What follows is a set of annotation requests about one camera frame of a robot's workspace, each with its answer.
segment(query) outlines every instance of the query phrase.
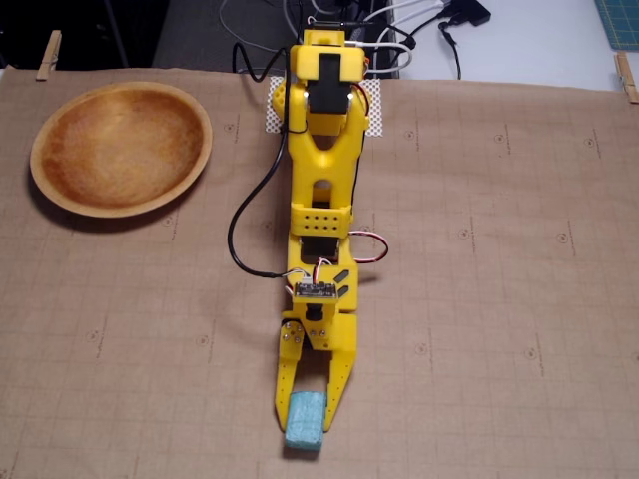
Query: wooden clothespin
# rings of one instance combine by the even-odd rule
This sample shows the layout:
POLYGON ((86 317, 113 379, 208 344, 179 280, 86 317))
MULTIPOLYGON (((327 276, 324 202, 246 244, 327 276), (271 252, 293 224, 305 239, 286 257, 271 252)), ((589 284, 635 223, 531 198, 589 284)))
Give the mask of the wooden clothespin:
POLYGON ((42 63, 40 64, 40 69, 36 75, 36 80, 38 82, 46 82, 49 79, 49 72, 56 69, 61 42, 62 32, 60 30, 54 30, 51 32, 47 49, 44 51, 44 57, 42 57, 42 63))
POLYGON ((628 95, 628 101, 630 103, 639 103, 639 92, 637 92, 626 52, 619 52, 615 55, 615 65, 617 66, 617 75, 621 79, 623 89, 628 95))

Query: wooden bowl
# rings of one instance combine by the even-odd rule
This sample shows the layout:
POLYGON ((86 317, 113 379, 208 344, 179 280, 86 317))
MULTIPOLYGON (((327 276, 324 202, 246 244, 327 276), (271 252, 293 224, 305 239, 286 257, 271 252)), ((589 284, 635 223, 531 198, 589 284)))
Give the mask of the wooden bowl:
POLYGON ((89 217, 147 212, 177 197, 204 168, 213 132, 182 90, 149 82, 109 85, 64 105, 31 150, 38 188, 89 217))

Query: blue foam block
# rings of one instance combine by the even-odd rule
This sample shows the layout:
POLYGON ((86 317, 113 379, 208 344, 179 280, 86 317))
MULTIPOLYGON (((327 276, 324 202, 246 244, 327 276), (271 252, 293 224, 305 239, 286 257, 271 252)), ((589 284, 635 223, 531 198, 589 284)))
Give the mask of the blue foam block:
POLYGON ((285 440, 288 447, 319 451, 326 413, 325 392, 294 392, 289 405, 285 440))

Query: grid pattern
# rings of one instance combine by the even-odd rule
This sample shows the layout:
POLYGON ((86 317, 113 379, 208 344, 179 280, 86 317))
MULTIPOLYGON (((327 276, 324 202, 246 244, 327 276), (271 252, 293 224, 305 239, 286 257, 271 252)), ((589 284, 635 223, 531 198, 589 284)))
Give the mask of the grid pattern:
MULTIPOLYGON (((269 95, 267 99, 266 126, 267 133, 279 133, 282 121, 273 108, 273 93, 282 83, 284 77, 271 77, 269 82, 269 95)), ((370 125, 366 130, 367 137, 381 137, 383 135, 383 118, 381 117, 381 82, 379 79, 363 80, 361 85, 370 94, 370 111, 368 118, 370 125)))
POLYGON ((604 30, 615 50, 639 50, 639 1, 595 0, 604 30))
MULTIPOLYGON (((5 73, 0 477, 639 477, 639 111, 575 89, 382 89, 355 225, 391 253, 361 269, 358 359, 312 457, 283 451, 273 408, 282 285, 237 270, 225 245, 277 146, 268 86, 5 73), (144 216, 57 209, 27 181, 38 129, 76 95, 130 80, 203 104, 208 167, 144 216)), ((285 264, 288 187, 282 171, 238 225, 246 262, 285 264)))

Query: white table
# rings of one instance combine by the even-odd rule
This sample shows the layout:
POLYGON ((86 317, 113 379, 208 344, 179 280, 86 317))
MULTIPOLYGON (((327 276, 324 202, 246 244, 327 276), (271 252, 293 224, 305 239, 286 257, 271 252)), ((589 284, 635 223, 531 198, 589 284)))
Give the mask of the white table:
MULTIPOLYGON (((400 3, 405 0, 393 0, 400 3)), ((478 82, 527 83, 591 90, 622 90, 594 0, 479 0, 492 13, 488 23, 448 31, 458 44, 461 78, 478 82)), ((398 19, 427 2, 394 10, 398 19)), ((436 11, 401 24, 411 31, 436 11)), ((416 35, 413 61, 403 79, 454 79, 452 50, 437 23, 416 35)), ((639 76, 639 53, 628 58, 639 76)))

